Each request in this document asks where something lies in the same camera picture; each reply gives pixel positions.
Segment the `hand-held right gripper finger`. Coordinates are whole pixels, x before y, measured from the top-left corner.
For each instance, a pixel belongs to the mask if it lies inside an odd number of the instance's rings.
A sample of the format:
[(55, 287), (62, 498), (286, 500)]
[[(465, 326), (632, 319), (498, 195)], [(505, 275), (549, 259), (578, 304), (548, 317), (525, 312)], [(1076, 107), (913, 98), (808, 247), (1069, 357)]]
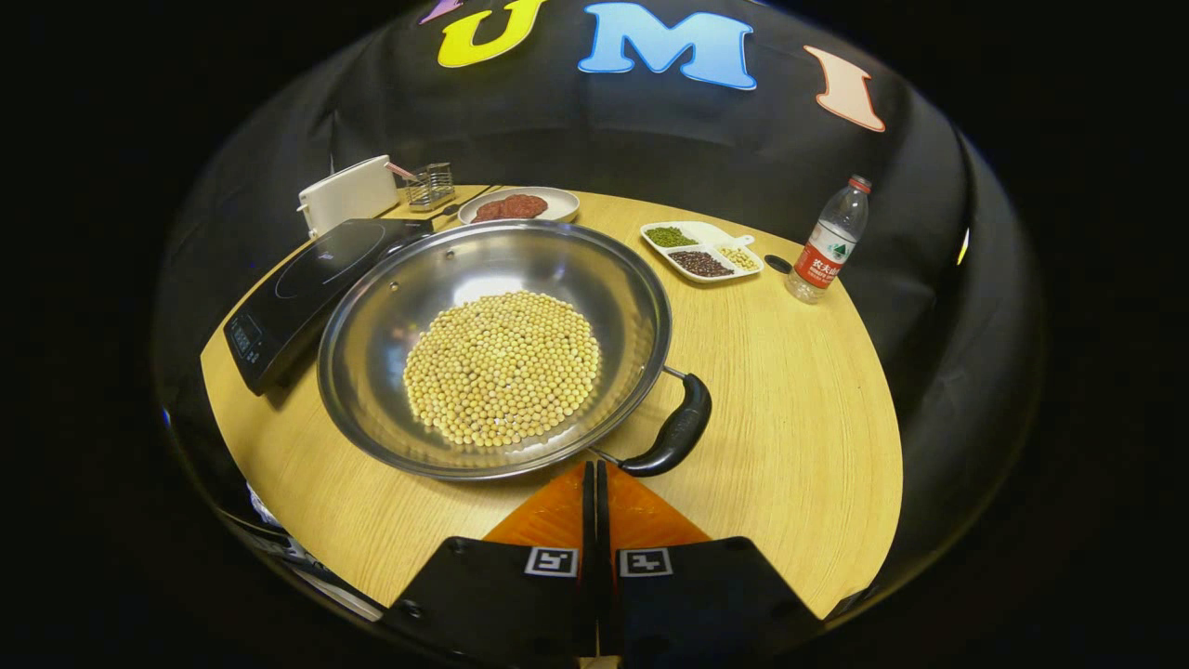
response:
[(446, 538), (380, 618), (458, 663), (575, 663), (597, 648), (598, 467), (581, 463), (487, 536)]
[(774, 663), (824, 635), (755, 542), (713, 539), (615, 466), (594, 467), (594, 648), (623, 663)]

